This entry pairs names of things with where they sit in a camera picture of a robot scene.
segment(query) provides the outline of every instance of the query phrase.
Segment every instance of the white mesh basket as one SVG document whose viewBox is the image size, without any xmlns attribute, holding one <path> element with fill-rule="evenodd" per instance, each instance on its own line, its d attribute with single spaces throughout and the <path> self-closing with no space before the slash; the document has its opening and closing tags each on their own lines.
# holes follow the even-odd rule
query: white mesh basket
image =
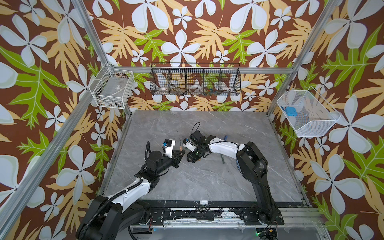
<svg viewBox="0 0 384 240">
<path fill-rule="evenodd" d="M 319 93 L 317 95 L 321 102 L 309 90 L 287 91 L 277 100 L 277 104 L 298 137 L 324 136 L 341 117 L 341 114 L 323 96 Z M 294 107 L 297 116 L 288 116 L 283 110 L 286 107 Z"/>
<path fill-rule="evenodd" d="M 97 106 L 124 109 L 134 83 L 133 72 L 110 68 L 96 76 L 99 83 L 92 92 Z"/>
</svg>

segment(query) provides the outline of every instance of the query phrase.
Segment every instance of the basket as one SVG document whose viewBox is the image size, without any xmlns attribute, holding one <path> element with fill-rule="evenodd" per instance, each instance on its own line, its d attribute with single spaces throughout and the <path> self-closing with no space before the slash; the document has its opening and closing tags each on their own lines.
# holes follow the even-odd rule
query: basket
<svg viewBox="0 0 384 240">
<path fill-rule="evenodd" d="M 298 137 L 324 136 L 341 117 L 323 96 L 318 95 L 322 98 L 323 104 L 310 90 L 287 91 L 277 100 L 277 104 Z M 297 115 L 287 114 L 287 107 L 294 108 L 293 112 L 296 110 Z"/>
<path fill-rule="evenodd" d="M 241 75 L 238 67 L 172 67 L 151 63 L 149 75 L 152 95 L 218 95 L 240 93 Z"/>
<path fill-rule="evenodd" d="M 134 83 L 133 72 L 114 68 L 100 72 L 99 83 L 92 92 L 97 106 L 124 109 Z"/>
</svg>

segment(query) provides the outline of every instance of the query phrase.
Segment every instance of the gray marble tabletop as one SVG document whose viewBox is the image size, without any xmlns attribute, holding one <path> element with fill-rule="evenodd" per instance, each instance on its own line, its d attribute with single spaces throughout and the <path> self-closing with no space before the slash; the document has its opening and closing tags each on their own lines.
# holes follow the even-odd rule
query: gray marble tabletop
<svg viewBox="0 0 384 240">
<path fill-rule="evenodd" d="M 124 146 L 118 157 L 106 194 L 120 191 L 134 180 L 144 164 L 146 142 L 151 150 L 161 151 L 164 139 L 189 137 L 196 122 L 199 131 L 228 141 L 254 142 L 268 161 L 268 183 L 276 202 L 301 202 L 288 166 L 271 125 L 260 112 L 136 111 L 132 117 Z M 236 161 L 211 154 L 196 163 L 187 161 L 187 153 L 178 169 L 160 177 L 157 186 L 142 199 L 256 201 L 252 184 L 237 169 Z"/>
</svg>

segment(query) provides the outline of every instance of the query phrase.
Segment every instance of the black wire basket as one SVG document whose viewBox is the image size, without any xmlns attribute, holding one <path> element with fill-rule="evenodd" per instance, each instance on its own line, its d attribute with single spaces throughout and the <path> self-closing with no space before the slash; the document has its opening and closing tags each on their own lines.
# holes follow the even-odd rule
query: black wire basket
<svg viewBox="0 0 384 240">
<path fill-rule="evenodd" d="M 240 64 L 225 64 L 227 67 L 218 63 L 199 63 L 196 67 L 184 65 L 189 63 L 151 63 L 152 95 L 236 96 L 240 93 Z"/>
</svg>

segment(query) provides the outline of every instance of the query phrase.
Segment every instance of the blue object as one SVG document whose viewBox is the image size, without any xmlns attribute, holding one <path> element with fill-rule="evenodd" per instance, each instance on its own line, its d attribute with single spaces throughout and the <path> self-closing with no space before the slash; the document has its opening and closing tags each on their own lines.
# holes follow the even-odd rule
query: blue object
<svg viewBox="0 0 384 240">
<path fill-rule="evenodd" d="M 296 117 L 297 116 L 297 112 L 296 112 L 296 109 L 294 107 L 286 107 L 284 111 L 290 117 Z"/>
</svg>

